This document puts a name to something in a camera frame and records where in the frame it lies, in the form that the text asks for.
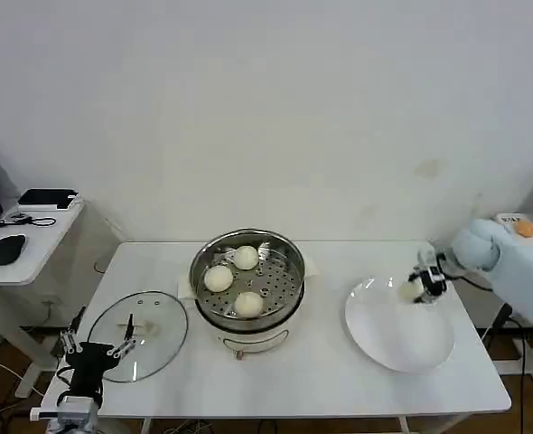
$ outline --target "white table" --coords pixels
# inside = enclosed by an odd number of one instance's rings
[[[510,407],[500,377],[454,289],[439,301],[455,332],[451,358],[431,373],[395,373],[365,355],[345,331],[343,307],[360,278],[406,277],[422,241],[297,243],[320,275],[310,278],[298,327],[280,347],[237,361],[186,303],[189,332],[162,371],[135,383],[105,382],[104,418],[358,418],[454,415],[441,432],[474,412]],[[122,244],[79,329],[123,296],[146,290],[176,294],[199,243]],[[43,407],[64,385],[51,382]]]
[[[78,217],[82,207],[83,203],[79,202],[67,211],[27,212],[34,219],[43,217],[56,219],[52,226],[39,227],[26,224],[0,228],[0,239],[18,234],[27,237],[25,247],[18,260],[13,264],[0,267],[0,287],[22,286],[33,282]],[[10,209],[6,214],[14,211],[14,209]],[[33,361],[24,376],[24,381],[20,383],[15,393],[15,396],[25,397],[29,394],[31,386],[41,371],[55,370],[56,360],[50,355],[49,350],[55,344],[56,339],[48,339],[43,345],[34,341],[22,330],[15,320],[14,312],[8,308],[1,297],[0,335]]]

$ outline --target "power cord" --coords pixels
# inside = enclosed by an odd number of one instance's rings
[[[207,420],[185,420],[183,423],[181,423],[176,428],[169,428],[164,431],[164,434],[183,434],[183,433],[189,433],[189,434],[198,434],[203,429],[208,429],[210,431],[210,434],[214,434],[214,431],[212,429],[212,424],[209,423]]]
[[[106,271],[102,271],[101,269],[98,269],[98,261],[94,262],[94,271],[100,274],[106,273]]]
[[[30,328],[24,329],[24,332],[30,333],[32,330],[35,330],[36,328],[44,327],[46,324],[48,324],[48,321],[50,321],[51,318],[51,307],[53,306],[53,302],[51,301],[44,301],[42,302],[43,305],[46,305],[48,308],[48,311],[46,313],[46,317],[43,319],[43,321],[39,325],[33,325]]]
[[[31,215],[23,212],[14,212],[6,216],[7,220],[0,220],[0,228],[5,226],[22,226],[25,224],[31,224],[32,226],[53,226],[56,224],[56,219],[53,217],[41,217],[34,219]]]
[[[445,259],[445,256],[437,255],[435,259],[437,260],[437,266],[439,267],[441,272],[444,273],[444,276],[445,276],[446,279],[448,279],[448,280],[463,280],[464,282],[469,283],[471,286],[476,287],[476,288],[480,289],[481,291],[493,292],[492,288],[484,287],[484,286],[480,285],[479,283],[475,283],[473,280],[468,279],[465,276],[451,276],[451,275],[445,273],[444,269],[441,266],[441,259]]]
[[[9,373],[12,373],[13,375],[15,375],[17,378],[19,378],[20,380],[23,381],[23,376],[20,375],[19,373],[16,373],[15,371],[11,370],[10,368],[8,368],[7,366],[5,366],[4,364],[0,363],[0,367],[1,368],[4,368],[6,371],[8,371]],[[38,391],[36,388],[32,387],[32,390],[34,392],[36,392],[38,395],[40,395],[42,398],[43,398],[43,393],[41,393],[40,391]]]
[[[515,324],[521,333],[521,376],[519,377],[519,433],[523,434],[524,405],[523,405],[523,381],[526,377],[526,332],[517,319],[508,318],[508,321]]]

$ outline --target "black cable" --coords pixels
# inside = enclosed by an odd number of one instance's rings
[[[48,323],[48,321],[50,321],[50,318],[51,318],[51,306],[53,305],[53,303],[44,302],[44,304],[48,306],[48,312],[46,313],[46,317],[43,319],[43,321],[39,325],[33,325],[30,328],[24,329],[25,333],[30,333],[30,332],[32,332],[32,330],[35,330],[36,328],[44,327]]]
[[[508,318],[508,321],[519,327],[521,332],[521,377],[519,379],[519,433],[523,434],[524,405],[523,405],[523,380],[526,377],[526,332],[517,319]]]
[[[443,267],[441,266],[441,255],[437,255],[435,257],[435,260],[437,260],[437,266],[439,267],[439,269],[441,270],[442,273],[444,273],[444,276],[447,280],[463,280],[464,282],[466,283],[469,283],[470,285],[472,285],[473,287],[476,287],[478,289],[480,289],[481,291],[485,291],[485,292],[493,292],[493,289],[492,288],[486,288],[486,287],[483,287],[482,285],[480,285],[479,283],[475,283],[473,280],[470,280],[468,279],[467,277],[465,276],[451,276],[447,273],[444,272],[444,269]]]
[[[5,226],[23,226],[25,224],[31,224],[32,226],[39,227],[47,227],[53,226],[54,224],[56,224],[56,221],[57,220],[53,217],[41,217],[39,219],[34,219],[31,215],[28,215],[27,217],[15,220],[14,222],[0,220],[0,228],[4,228]]]
[[[98,261],[94,262],[94,271],[100,274],[104,274],[106,271],[102,271],[101,269],[98,269]]]
[[[59,431],[56,431],[54,434],[67,434],[70,431],[73,431],[77,428],[76,424],[69,423],[64,428],[60,429]]]
[[[60,368],[58,370],[58,372],[56,372],[56,378],[58,378],[58,380],[61,380],[61,382],[63,382],[64,384],[66,384],[68,387],[70,387],[70,380],[68,380],[67,378],[64,378],[62,377],[61,375],[67,371],[71,371],[73,370],[74,368],[72,368],[71,366],[65,366],[63,368]]]
[[[272,420],[272,419],[267,419],[270,423],[273,424],[273,429],[275,430],[275,434],[278,433],[278,426],[276,425],[276,420]],[[258,421],[258,425],[257,425],[257,434],[260,434],[260,428],[262,427],[263,425],[263,422],[265,420],[264,419],[261,419]]]

